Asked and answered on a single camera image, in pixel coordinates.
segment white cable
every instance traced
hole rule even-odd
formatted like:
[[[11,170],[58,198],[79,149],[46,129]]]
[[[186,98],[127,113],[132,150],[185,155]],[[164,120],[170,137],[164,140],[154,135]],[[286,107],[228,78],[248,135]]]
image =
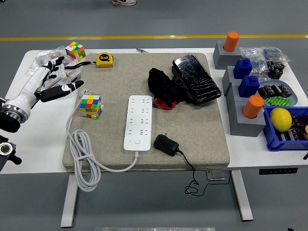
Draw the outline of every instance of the white cable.
[[[81,104],[81,100],[74,108],[73,112],[68,118],[68,121],[66,123],[66,133],[69,138],[69,148],[71,151],[71,154],[74,159],[74,166],[75,166],[75,177],[78,184],[78,187],[85,191],[85,192],[91,192],[93,191],[98,182],[101,179],[101,169],[104,169],[109,172],[125,172],[130,170],[137,162],[137,159],[139,157],[139,152],[135,152],[135,160],[134,162],[125,169],[110,169],[95,159],[95,156],[92,151],[92,144],[89,135],[81,129],[77,129],[72,134],[69,132],[69,123],[75,113],[75,111],[79,108]],[[82,161],[88,161],[90,165],[90,171],[91,171],[91,178],[89,181],[86,181],[82,176]]]

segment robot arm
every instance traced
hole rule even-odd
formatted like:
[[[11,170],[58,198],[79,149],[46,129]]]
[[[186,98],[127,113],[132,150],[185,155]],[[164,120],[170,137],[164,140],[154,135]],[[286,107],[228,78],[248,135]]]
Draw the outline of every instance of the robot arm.
[[[83,85],[83,81],[78,80],[75,83],[42,90],[46,80],[56,77],[52,75],[52,72],[59,69],[57,66],[62,63],[63,59],[64,57],[53,59],[40,67],[16,98],[7,100],[0,97],[0,129],[17,132],[20,124],[29,119],[30,110],[39,100],[48,102],[64,97]],[[15,147],[15,144],[8,142],[7,138],[0,135],[0,171],[7,160],[12,160],[15,164],[21,163],[21,159],[15,156]]]

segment camera lens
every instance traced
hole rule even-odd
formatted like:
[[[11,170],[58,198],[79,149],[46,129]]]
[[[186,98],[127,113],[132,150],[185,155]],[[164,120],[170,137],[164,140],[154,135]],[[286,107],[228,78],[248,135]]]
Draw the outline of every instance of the camera lens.
[[[8,155],[12,152],[13,147],[10,143],[2,143],[0,144],[0,154],[1,155]]]

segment rubik's cube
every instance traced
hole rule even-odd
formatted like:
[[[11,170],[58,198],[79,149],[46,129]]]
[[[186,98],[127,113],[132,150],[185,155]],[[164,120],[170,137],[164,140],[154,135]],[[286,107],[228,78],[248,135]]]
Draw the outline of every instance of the rubik's cube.
[[[97,120],[102,110],[102,99],[99,95],[83,95],[80,104],[80,112],[83,116]]]
[[[78,61],[82,60],[86,57],[84,47],[76,42],[72,42],[66,48],[67,55],[71,56],[73,59],[77,59]]]

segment red cloth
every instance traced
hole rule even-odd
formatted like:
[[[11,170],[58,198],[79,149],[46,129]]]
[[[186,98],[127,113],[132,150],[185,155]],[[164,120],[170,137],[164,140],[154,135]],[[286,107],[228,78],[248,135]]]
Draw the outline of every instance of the red cloth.
[[[165,101],[159,99],[159,98],[155,98],[155,104],[161,108],[161,109],[165,109],[165,110],[172,110],[173,108],[175,108],[175,106],[177,105],[176,102],[172,102],[172,107],[169,107]]]

